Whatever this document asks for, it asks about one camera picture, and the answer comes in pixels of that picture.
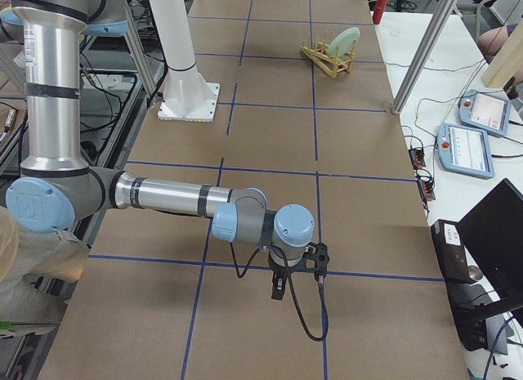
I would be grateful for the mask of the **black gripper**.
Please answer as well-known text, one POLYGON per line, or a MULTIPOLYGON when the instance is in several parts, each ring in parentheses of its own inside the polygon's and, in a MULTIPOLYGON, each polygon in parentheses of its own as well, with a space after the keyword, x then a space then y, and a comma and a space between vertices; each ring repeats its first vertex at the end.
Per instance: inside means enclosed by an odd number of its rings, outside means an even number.
POLYGON ((284 264, 284 259, 278 256, 279 247, 272 247, 269 252, 268 264, 273 271, 272 275, 272 293, 273 300, 281 301, 284 298, 287 271, 290 274, 294 272, 306 272, 313 274, 315 280, 325 277, 328 271, 329 254, 328 247, 323 243, 309 243, 301 259, 291 265, 288 260, 288 267, 284 264))

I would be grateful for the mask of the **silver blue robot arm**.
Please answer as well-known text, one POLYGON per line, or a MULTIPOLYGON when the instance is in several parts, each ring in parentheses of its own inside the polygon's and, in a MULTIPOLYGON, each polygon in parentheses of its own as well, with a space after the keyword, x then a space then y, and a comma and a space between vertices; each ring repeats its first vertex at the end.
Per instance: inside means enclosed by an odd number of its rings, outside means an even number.
POLYGON ((290 204, 273 211, 258 189, 235 190, 136 177, 92 167, 80 147, 82 35, 123 36, 126 0, 11 0, 23 27, 29 119, 29 155, 7 190, 11 215, 26 229, 49 233, 111 208, 151 209, 208 218, 212 234, 229 243, 267 252, 272 296, 293 291, 292 275, 310 272, 324 285, 329 255, 313 242, 315 222, 307 208, 290 204))

